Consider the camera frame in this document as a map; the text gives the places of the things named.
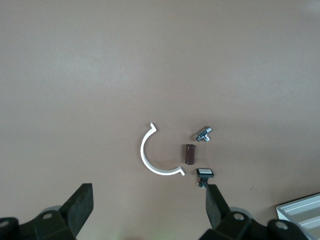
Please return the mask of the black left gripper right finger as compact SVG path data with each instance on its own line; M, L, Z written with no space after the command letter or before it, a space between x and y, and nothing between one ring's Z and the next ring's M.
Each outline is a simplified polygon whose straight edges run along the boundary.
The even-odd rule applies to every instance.
M206 187L205 209L211 228L198 240L309 240L292 222L272 219L264 226L231 210L215 184Z

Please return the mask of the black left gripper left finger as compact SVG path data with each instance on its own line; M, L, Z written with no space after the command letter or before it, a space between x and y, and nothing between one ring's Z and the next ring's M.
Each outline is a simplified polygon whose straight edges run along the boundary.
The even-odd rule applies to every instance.
M77 240L93 209L93 185L83 183L63 205L46 208L26 223L0 218L0 240Z

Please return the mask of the white square push button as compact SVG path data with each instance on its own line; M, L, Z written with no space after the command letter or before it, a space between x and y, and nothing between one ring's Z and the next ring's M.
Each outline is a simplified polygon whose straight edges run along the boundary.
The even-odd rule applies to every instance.
M208 186L208 180L215 176L214 172L210 168L197 168L196 174L199 178L197 185L203 189Z

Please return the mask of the white drawer cabinet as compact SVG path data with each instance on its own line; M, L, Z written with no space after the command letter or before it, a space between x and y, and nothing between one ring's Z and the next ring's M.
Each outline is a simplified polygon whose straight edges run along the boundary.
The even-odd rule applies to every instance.
M297 225L309 240L320 240L320 192L278 205L278 218Z

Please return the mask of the dark brown cylinder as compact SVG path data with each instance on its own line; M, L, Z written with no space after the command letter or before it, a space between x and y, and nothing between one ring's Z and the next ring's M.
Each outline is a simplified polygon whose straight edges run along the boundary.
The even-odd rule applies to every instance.
M196 146L194 144L185 145L185 164L193 165L195 163Z

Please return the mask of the silver metal tee fitting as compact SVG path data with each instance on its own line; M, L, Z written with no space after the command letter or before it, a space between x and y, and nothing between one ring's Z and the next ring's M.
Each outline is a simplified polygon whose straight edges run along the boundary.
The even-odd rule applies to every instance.
M195 139L197 142L209 142L211 140L209 133L212 131L212 128L210 126L204 126L200 130L197 131L195 134Z

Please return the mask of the white semicircular pipe clamp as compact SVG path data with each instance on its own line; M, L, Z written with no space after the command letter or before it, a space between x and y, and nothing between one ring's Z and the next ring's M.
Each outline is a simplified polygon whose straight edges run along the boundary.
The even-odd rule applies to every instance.
M149 139L149 137L151 137L154 133L157 132L157 128L153 122L150 122L149 125L150 125L150 129L143 136L142 141L141 141L141 145L140 145L140 157L141 157L143 164L146 166L146 168L148 170L150 170L154 174L157 174L160 176L173 176L173 175L177 175L177 174L181 174L182 176L185 176L186 173L181 166L174 168L174 169L171 169L171 170L163 170L163 169L159 169L159 168L153 166L148 161L148 159L145 155L145 145L146 145L146 142Z

